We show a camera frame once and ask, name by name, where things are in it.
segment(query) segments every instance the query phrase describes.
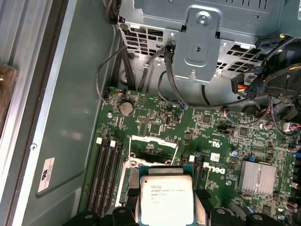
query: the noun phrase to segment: heatsink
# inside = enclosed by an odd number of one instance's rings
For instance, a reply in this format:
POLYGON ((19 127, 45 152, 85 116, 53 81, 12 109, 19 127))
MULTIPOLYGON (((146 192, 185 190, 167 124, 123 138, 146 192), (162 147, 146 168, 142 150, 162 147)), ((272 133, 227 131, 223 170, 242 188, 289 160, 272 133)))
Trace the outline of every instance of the heatsink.
POLYGON ((239 190, 252 194, 273 195, 276 167, 243 161, 239 190))

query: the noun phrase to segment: motherboard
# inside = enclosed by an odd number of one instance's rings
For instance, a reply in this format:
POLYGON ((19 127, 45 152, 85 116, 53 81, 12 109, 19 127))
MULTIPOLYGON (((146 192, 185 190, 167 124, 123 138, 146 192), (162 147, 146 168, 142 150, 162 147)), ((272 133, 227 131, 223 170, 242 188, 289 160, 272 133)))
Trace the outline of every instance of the motherboard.
MULTIPOLYGON (((196 110, 158 96, 109 88, 91 151, 79 211, 101 217, 139 187, 140 165, 193 165, 193 189, 214 207, 239 206, 291 224, 290 202, 299 137, 284 137, 269 121, 235 125, 220 109, 196 110)), ((237 122, 254 116, 227 112, 237 122)))

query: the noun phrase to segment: green circuit board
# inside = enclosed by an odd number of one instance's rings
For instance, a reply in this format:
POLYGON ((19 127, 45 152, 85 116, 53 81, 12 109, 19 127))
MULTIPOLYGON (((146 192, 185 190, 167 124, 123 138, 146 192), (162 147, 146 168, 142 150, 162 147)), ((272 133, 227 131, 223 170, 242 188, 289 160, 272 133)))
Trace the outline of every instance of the green circuit board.
MULTIPOLYGON (((109 88, 108 98, 120 92, 117 88, 109 88)), ((231 112, 229 117, 237 122, 253 121, 253 115, 231 112)), ((294 153, 286 148, 296 142, 298 137, 284 137, 276 130, 266 130, 267 123, 261 120, 249 126, 237 126, 224 117, 219 109, 196 110, 180 105, 168 104, 160 97, 135 91, 127 91, 109 103, 103 103, 99 115, 94 144, 87 169, 87 176, 79 211, 87 208, 91 195, 91 184, 94 176, 96 158, 99 152, 97 139, 112 138, 122 143, 121 163, 116 168, 117 175, 112 196, 116 198, 120 180, 122 162, 129 155, 129 140, 132 135, 140 137, 156 137, 171 144, 177 144, 177 153, 173 164, 183 164, 183 158, 197 156, 203 167, 195 167, 194 189, 206 189, 211 195, 214 207, 228 207, 231 203, 264 212, 277 218, 279 214, 291 220, 286 201, 290 197, 292 169, 295 161, 294 153), (134 106, 130 116, 120 113, 119 107, 125 101, 134 106), (231 156, 237 151, 237 157, 231 156), (240 191, 239 177, 243 161, 263 162, 277 168, 274 183, 276 195, 244 194, 240 191)), ((173 159, 174 148, 159 145, 156 142, 132 141, 131 152, 139 158, 150 161, 165 162, 173 159)), ((128 187, 130 170, 127 170, 121 198, 124 199, 128 187)))

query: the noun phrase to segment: ul logo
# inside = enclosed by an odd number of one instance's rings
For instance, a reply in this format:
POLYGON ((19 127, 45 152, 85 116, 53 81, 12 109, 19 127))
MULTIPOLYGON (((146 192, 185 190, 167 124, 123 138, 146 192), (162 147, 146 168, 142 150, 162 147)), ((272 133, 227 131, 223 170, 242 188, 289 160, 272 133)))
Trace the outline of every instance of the ul logo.
POLYGON ((45 179, 45 177, 47 176, 47 172, 48 172, 48 170, 45 170, 45 171, 43 172, 43 175, 42 175, 42 180, 44 180, 44 179, 45 179))

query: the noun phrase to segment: sticker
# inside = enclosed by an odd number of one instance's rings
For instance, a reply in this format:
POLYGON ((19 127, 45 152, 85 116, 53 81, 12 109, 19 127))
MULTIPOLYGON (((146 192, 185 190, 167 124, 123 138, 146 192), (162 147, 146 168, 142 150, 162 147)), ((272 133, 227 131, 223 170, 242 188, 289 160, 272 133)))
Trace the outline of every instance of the sticker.
POLYGON ((55 162, 54 158, 45 160, 38 192, 41 192, 49 187, 49 182, 50 182, 52 167, 54 162, 55 162))
POLYGON ((220 161, 220 154, 218 154, 218 153, 211 153, 210 160, 211 161, 217 161, 217 162, 219 162, 220 161))

